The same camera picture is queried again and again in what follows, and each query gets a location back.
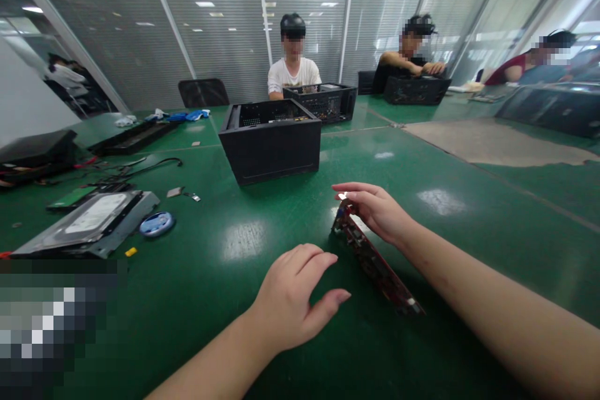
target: black device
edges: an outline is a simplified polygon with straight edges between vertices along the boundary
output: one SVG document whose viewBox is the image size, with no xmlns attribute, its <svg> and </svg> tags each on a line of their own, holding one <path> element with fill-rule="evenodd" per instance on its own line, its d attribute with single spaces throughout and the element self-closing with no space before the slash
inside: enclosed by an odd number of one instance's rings
<svg viewBox="0 0 600 400">
<path fill-rule="evenodd" d="M 356 91 L 342 84 L 321 83 L 284 87 L 283 96 L 293 98 L 327 125 L 352 120 Z"/>
<path fill-rule="evenodd" d="M 319 170 L 321 121 L 292 99 L 231 105 L 219 139 L 240 185 Z"/>
<path fill-rule="evenodd" d="M 142 122 L 88 148 L 98 156 L 130 155 L 176 129 L 181 122 Z"/>
<path fill-rule="evenodd" d="M 19 184 L 72 169 L 77 133 L 59 130 L 21 137 L 0 149 L 0 180 Z"/>
<path fill-rule="evenodd" d="M 600 84 L 521 86 L 506 99 L 496 117 L 583 138 L 600 138 Z"/>
<path fill-rule="evenodd" d="M 451 79 L 429 76 L 412 79 L 388 77 L 383 98 L 390 104 L 438 105 L 451 82 Z"/>
</svg>

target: person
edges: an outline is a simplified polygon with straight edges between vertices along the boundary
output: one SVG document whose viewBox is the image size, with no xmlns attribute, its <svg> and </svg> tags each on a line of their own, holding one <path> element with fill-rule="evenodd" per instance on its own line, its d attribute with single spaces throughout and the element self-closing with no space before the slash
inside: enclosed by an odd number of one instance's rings
<svg viewBox="0 0 600 400">
<path fill-rule="evenodd" d="M 388 77 L 410 78 L 420 77 L 423 73 L 440 76 L 446 69 L 443 62 L 427 62 L 424 58 L 415 56 L 423 38 L 431 36 L 436 26 L 431 22 L 431 16 L 413 16 L 404 25 L 399 37 L 399 50 L 384 52 L 379 58 L 379 64 L 373 77 L 371 92 L 382 94 L 386 88 Z"/>
<path fill-rule="evenodd" d="M 600 398 L 600 330 L 412 219 L 381 187 L 335 184 L 362 221 L 395 246 L 489 351 L 541 399 Z M 314 338 L 351 295 L 309 298 L 338 257 L 312 244 L 279 256 L 252 306 L 148 397 L 241 399 L 280 352 Z"/>
<path fill-rule="evenodd" d="M 319 68 L 312 59 L 302 56 L 306 25 L 298 14 L 281 19 L 281 46 L 285 56 L 269 69 L 267 83 L 270 100 L 283 100 L 283 88 L 320 84 Z"/>
<path fill-rule="evenodd" d="M 571 48 L 576 36 L 570 31 L 553 31 L 548 36 L 543 36 L 539 44 L 530 50 L 506 61 L 498 67 L 486 80 L 486 86 L 495 86 L 504 83 L 516 83 L 528 71 L 545 65 L 550 57 L 562 49 Z"/>
<path fill-rule="evenodd" d="M 49 54 L 46 77 L 56 81 L 73 97 L 86 95 L 89 91 L 83 86 L 88 80 L 69 69 L 67 61 L 57 54 Z"/>
</svg>

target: chair back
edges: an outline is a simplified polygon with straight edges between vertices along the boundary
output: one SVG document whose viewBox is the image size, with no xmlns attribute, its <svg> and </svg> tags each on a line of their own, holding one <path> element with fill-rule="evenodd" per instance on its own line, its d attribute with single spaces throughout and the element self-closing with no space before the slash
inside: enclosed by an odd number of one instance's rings
<svg viewBox="0 0 600 400">
<path fill-rule="evenodd" d="M 358 95 L 369 95 L 373 90 L 375 71 L 358 72 Z"/>
<path fill-rule="evenodd" d="M 218 78 L 183 80 L 177 85 L 186 108 L 224 106 L 229 104 L 225 85 Z"/>
</svg>

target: white t-shirt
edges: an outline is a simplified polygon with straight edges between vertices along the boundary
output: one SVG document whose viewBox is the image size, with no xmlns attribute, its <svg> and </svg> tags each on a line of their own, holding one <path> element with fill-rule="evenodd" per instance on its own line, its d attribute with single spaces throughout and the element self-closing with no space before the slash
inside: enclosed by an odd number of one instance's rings
<svg viewBox="0 0 600 400">
<path fill-rule="evenodd" d="M 288 67 L 283 58 L 269 69 L 269 94 L 271 92 L 283 92 L 283 88 L 288 88 L 289 86 L 321 83 L 319 68 L 312 59 L 300 58 L 300 70 L 295 77 L 289 74 Z"/>
</svg>

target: blue roll of tape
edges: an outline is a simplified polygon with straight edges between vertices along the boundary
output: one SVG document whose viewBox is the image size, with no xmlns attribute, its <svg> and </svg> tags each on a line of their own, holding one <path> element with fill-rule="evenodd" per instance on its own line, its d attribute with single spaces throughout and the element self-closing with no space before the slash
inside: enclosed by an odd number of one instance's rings
<svg viewBox="0 0 600 400">
<path fill-rule="evenodd" d="M 170 212 L 161 211 L 148 217 L 139 226 L 139 232 L 149 238 L 156 238 L 175 225 L 175 217 Z"/>
</svg>

